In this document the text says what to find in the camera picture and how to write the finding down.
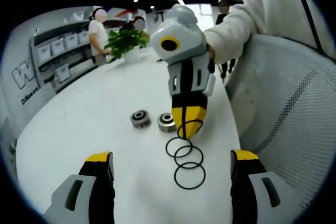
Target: sleeve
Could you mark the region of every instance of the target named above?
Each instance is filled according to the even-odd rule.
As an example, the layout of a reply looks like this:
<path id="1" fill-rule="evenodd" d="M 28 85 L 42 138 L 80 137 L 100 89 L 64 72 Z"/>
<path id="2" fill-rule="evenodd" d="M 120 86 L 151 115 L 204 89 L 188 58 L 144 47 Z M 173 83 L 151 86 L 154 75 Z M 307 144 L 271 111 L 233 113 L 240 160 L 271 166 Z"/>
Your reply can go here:
<path id="1" fill-rule="evenodd" d="M 98 33 L 98 26 L 96 22 L 90 22 L 89 23 L 89 35 L 90 34 L 97 34 Z"/>
<path id="2" fill-rule="evenodd" d="M 215 50 L 215 63 L 225 63 L 238 58 L 251 33 L 265 30 L 265 13 L 261 0 L 243 0 L 232 6 L 223 22 L 206 31 L 207 43 Z"/>

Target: window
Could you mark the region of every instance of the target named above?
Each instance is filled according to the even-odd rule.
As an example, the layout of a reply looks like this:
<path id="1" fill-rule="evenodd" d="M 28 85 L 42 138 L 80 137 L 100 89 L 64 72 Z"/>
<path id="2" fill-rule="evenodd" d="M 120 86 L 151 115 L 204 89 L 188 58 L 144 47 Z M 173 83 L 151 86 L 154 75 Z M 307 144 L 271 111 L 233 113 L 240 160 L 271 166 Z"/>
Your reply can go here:
<path id="1" fill-rule="evenodd" d="M 197 25 L 201 31 L 214 26 L 212 7 L 210 4 L 186 5 L 186 7 L 190 8 L 194 12 L 198 20 Z"/>
<path id="2" fill-rule="evenodd" d="M 211 5 L 201 5 L 201 13 L 202 15 L 212 15 Z"/>

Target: person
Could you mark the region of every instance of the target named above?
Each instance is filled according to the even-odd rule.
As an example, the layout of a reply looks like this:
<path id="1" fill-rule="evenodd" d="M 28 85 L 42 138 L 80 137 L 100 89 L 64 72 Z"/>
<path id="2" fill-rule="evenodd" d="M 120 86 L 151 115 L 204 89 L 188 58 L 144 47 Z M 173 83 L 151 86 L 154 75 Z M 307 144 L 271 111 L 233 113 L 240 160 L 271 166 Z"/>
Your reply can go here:
<path id="1" fill-rule="evenodd" d="M 124 24 L 124 25 L 120 28 L 120 30 L 132 30 L 132 29 L 135 29 L 134 25 L 135 25 L 136 22 L 141 22 L 141 23 L 143 23 L 143 25 L 139 25 L 139 26 L 140 26 L 141 28 L 142 28 L 142 26 L 143 26 L 143 29 L 145 28 L 145 20 L 144 20 L 144 18 L 141 17 L 141 16 L 137 16 L 137 17 L 134 18 L 134 20 L 131 20 L 131 21 L 127 22 L 126 24 Z M 146 32 L 144 32 L 144 31 L 142 31 L 142 34 L 143 34 L 144 36 L 146 36 L 146 37 L 150 37 L 150 36 L 149 36 Z"/>
<path id="2" fill-rule="evenodd" d="M 225 16 L 227 15 L 227 13 L 221 13 L 217 16 L 217 20 L 216 20 L 216 25 L 219 25 L 223 22 L 223 19 L 225 18 Z M 232 59 L 229 62 L 229 73 L 232 72 L 233 67 L 235 66 L 236 63 L 236 59 Z M 225 62 L 222 64 L 222 73 L 221 75 L 221 79 L 224 81 L 225 77 L 226 77 L 226 72 L 227 72 L 227 67 L 228 67 L 228 63 Z"/>
<path id="3" fill-rule="evenodd" d="M 97 64 L 101 66 L 106 63 L 106 55 L 111 54 L 111 49 L 104 49 L 108 40 L 108 34 L 103 23 L 97 21 L 95 18 L 97 10 L 99 10 L 99 8 L 95 9 L 89 18 L 89 41 L 92 56 L 95 57 Z"/>
<path id="4" fill-rule="evenodd" d="M 239 58 L 252 33 L 291 39 L 336 59 L 332 33 L 334 12 L 326 0 L 306 0 L 316 27 L 320 45 L 315 40 L 302 0 L 243 0 L 233 5 L 219 25 L 204 31 L 209 51 L 216 64 Z"/>

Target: potted plant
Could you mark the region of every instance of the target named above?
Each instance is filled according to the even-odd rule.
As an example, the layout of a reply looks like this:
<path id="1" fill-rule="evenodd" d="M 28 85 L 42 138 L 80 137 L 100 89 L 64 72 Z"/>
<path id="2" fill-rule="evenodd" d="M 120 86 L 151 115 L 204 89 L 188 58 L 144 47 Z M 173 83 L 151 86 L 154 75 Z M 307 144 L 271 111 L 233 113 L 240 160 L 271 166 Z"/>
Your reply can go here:
<path id="1" fill-rule="evenodd" d="M 123 57 L 125 61 L 132 61 L 132 58 L 136 58 L 135 54 L 138 53 L 133 48 L 136 46 L 145 47 L 148 43 L 149 38 L 142 31 L 125 29 L 115 32 L 110 30 L 105 48 L 111 48 L 112 54 L 118 59 Z"/>

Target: white mesh chair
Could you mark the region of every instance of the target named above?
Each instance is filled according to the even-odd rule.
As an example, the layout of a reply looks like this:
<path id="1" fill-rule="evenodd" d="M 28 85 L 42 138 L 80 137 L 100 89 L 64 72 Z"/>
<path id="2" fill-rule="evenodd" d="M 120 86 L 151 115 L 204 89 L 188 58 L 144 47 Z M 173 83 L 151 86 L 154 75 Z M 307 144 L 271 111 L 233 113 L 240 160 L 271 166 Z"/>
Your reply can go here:
<path id="1" fill-rule="evenodd" d="M 336 154 L 336 64 L 299 43 L 253 35 L 226 90 L 242 149 L 294 188 L 304 209 Z"/>

